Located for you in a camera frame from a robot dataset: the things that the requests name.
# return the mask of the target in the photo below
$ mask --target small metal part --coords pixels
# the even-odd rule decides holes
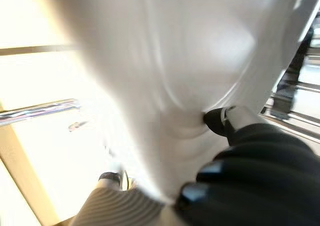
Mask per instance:
[[[87,121],[83,121],[83,122],[74,122],[73,124],[71,124],[68,129],[69,132],[72,132],[78,128],[80,128],[81,126],[85,125],[87,123]]]

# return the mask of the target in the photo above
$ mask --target gloved hand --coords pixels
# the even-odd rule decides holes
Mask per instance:
[[[304,142],[266,123],[219,127],[230,147],[182,187],[175,210],[186,223],[320,225],[320,159]]]

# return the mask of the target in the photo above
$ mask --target striped fabric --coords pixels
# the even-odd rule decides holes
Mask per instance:
[[[159,218],[163,205],[140,190],[96,188],[71,226],[149,226]]]

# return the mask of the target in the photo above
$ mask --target black glove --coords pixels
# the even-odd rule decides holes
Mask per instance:
[[[175,210],[186,223],[320,225],[320,159],[304,142],[265,123],[224,135],[230,147],[181,189]]]

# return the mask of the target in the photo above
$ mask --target metal bar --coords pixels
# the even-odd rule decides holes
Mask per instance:
[[[59,52],[75,50],[77,47],[74,45],[41,45],[41,46],[29,46],[29,47],[11,47],[0,48],[0,56],[6,55],[21,55],[21,54],[33,54],[44,52]]]
[[[306,90],[310,92],[320,93],[320,85],[307,83],[307,82],[298,82],[296,85],[298,90]]]
[[[260,116],[265,119],[267,122],[279,127],[280,129],[292,133],[294,135],[300,136],[307,140],[313,141],[320,144],[320,134],[307,130],[305,128],[281,121],[275,117],[268,115],[260,114]]]
[[[272,109],[272,105],[270,105],[270,104],[265,104],[264,107],[269,111]],[[320,127],[320,119],[319,118],[312,117],[312,116],[309,116],[309,115],[306,115],[306,114],[303,114],[300,112],[295,112],[295,111],[290,111],[288,113],[288,116],[291,119],[299,120],[301,122]]]
[[[79,109],[76,99],[65,99],[55,102],[43,103],[35,106],[6,110],[0,112],[0,126],[27,120],[34,117],[54,114],[62,111]]]
[[[320,47],[309,47],[306,55],[310,56],[320,56]]]

